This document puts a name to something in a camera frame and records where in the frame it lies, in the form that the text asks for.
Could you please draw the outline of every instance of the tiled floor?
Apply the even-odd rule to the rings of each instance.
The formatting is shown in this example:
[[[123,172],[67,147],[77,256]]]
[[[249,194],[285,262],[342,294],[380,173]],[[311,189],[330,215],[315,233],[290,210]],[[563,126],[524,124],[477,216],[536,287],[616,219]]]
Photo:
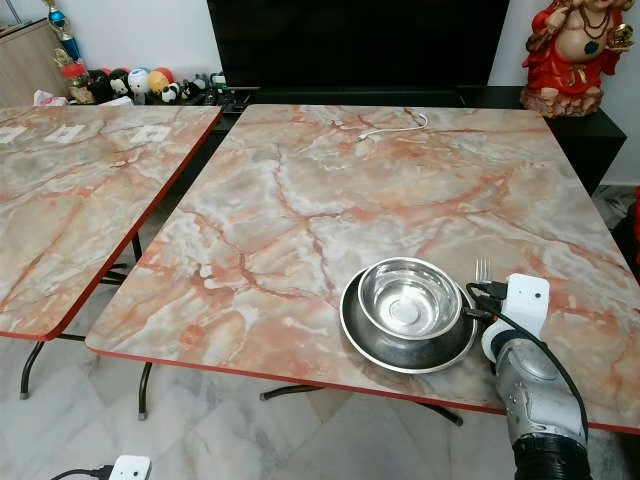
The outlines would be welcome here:
[[[143,246],[170,203],[143,227]],[[85,333],[113,291],[98,287],[68,331]],[[153,480],[513,478],[502,416],[460,412],[458,428],[410,402],[332,390],[261,402],[261,391],[280,384],[154,366],[150,416],[139,422],[142,364],[98,357],[77,342],[47,344],[31,398],[18,400],[31,346],[0,339],[0,480],[47,480],[124,453],[151,457]],[[640,437],[591,435],[594,480],[640,478],[631,463]]]

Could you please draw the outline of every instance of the marble-pattern table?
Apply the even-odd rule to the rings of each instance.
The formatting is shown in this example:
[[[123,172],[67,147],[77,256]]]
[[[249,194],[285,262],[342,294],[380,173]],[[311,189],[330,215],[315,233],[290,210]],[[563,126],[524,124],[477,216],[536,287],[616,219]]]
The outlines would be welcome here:
[[[421,131],[363,132],[422,123]],[[479,341],[456,366],[386,371],[341,332],[342,289],[385,257],[464,284],[551,283],[542,331],[591,425],[640,431],[640,290],[534,112],[250,107],[94,324],[92,350],[501,412]]]
[[[59,335],[218,107],[0,110],[0,335]]]

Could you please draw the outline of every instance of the metal bowl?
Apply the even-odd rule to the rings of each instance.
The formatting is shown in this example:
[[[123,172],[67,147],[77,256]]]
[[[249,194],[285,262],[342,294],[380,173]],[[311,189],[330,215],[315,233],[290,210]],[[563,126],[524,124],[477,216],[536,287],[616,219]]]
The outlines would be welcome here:
[[[360,279],[358,299],[376,327],[406,340],[446,333],[462,310],[455,282],[417,258],[388,258],[370,267]]]
[[[358,285],[364,273],[351,279],[340,300],[342,329],[358,352],[381,367],[411,374],[437,372],[464,358],[476,338],[476,319],[462,315],[446,333],[427,340],[389,335],[371,323],[360,307]],[[462,295],[464,306],[471,306]]]

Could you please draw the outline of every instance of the trophy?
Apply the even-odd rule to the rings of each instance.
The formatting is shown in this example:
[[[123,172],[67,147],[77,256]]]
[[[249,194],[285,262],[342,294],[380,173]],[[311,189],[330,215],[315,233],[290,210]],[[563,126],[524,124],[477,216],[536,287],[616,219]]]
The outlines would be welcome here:
[[[71,33],[71,23],[64,13],[56,8],[55,0],[43,0],[43,2],[49,7],[49,15],[47,15],[49,26],[56,32],[60,43],[62,43],[69,56],[77,61],[80,58],[80,49]]]

